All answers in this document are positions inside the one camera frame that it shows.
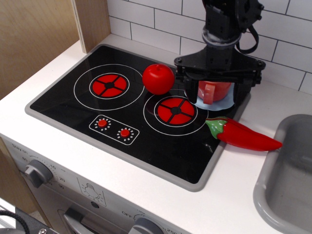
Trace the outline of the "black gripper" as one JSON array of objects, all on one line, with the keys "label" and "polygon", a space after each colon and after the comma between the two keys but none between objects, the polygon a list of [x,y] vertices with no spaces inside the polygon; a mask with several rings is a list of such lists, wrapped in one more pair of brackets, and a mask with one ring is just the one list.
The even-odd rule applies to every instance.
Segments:
[{"label": "black gripper", "polygon": [[199,81],[231,82],[234,85],[234,104],[239,106],[252,86],[261,82],[265,62],[238,52],[234,47],[204,49],[174,60],[175,76],[184,78],[184,91],[192,104],[197,102]]}]

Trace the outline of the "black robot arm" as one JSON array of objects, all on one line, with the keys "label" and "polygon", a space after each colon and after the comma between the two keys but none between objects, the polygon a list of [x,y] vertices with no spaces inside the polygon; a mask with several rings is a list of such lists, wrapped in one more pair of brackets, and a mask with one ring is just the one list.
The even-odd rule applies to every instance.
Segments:
[{"label": "black robot arm", "polygon": [[205,26],[202,37],[206,46],[199,52],[174,60],[176,78],[183,81],[187,99],[195,104],[200,81],[234,83],[234,103],[240,105],[251,88],[261,83],[265,62],[251,58],[258,45],[242,50],[241,35],[249,31],[255,42],[259,35],[253,24],[262,19],[264,10],[257,0],[205,0]]}]

